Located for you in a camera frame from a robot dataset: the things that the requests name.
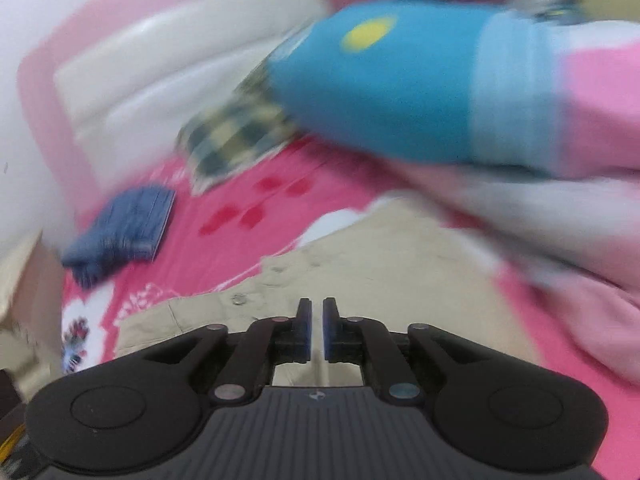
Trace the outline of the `green plaid pillow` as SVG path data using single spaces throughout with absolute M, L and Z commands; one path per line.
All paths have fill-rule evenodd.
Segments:
M 226 102 L 201 110 L 181 127 L 176 149 L 186 159 L 191 193 L 202 195 L 299 135 L 294 120 L 273 99 L 267 64 L 260 63 Z

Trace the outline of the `pink floral fleece bedsheet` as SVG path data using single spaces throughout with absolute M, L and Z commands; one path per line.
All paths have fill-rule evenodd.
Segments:
M 176 192 L 154 260 L 129 263 L 82 289 L 66 278 L 62 307 L 65 373 L 113 359 L 120 324 L 169 299 L 222 292 L 256 275 L 262 259 L 292 252 L 320 219 L 362 217 L 391 200 L 411 200 L 457 240 L 521 322 L 541 362 L 581 380 L 603 399 L 610 422 L 594 466 L 608 479 L 639 474 L 639 382 L 632 384 L 579 348 L 544 294 L 482 226 L 459 211 L 421 206 L 378 162 L 297 141 L 205 194 L 191 193 L 186 166 L 167 159 L 140 179 Z

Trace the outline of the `pink white padded headboard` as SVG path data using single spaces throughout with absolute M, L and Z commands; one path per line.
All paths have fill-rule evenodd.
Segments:
M 17 71 L 30 132 L 81 214 L 174 146 L 323 0 L 89 0 Z

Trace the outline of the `beige khaki trousers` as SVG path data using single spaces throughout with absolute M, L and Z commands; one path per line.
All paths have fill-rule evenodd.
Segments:
M 308 298 L 311 360 L 276 369 L 277 386 L 356 386 L 350 364 L 323 359 L 322 301 L 344 316 L 373 318 L 392 332 L 433 324 L 510 356 L 539 353 L 488 271 L 422 207 L 391 200 L 362 217 L 337 212 L 314 222 L 292 252 L 262 259 L 258 273 L 222 292 L 169 299 L 120 324 L 115 354 L 126 356 L 209 324 L 242 332 L 258 318 L 290 316 Z

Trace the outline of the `folded blue denim garment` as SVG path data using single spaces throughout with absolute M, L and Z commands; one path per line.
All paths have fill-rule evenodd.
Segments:
M 64 250 L 62 265 L 72 272 L 76 284 L 87 290 L 130 262 L 153 260 L 175 198 L 174 190 L 156 184 L 119 193 Z

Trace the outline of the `blue pink striped pillow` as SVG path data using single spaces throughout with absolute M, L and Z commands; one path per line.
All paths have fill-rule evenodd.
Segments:
M 639 166 L 633 22 L 376 0 L 285 41 L 267 73 L 300 128 L 354 150 L 561 178 Z

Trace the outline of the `pink grey floral duvet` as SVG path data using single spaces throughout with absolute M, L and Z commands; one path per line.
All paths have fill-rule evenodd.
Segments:
M 431 200 L 477 219 L 546 298 L 575 344 L 639 380 L 639 181 L 388 163 Z

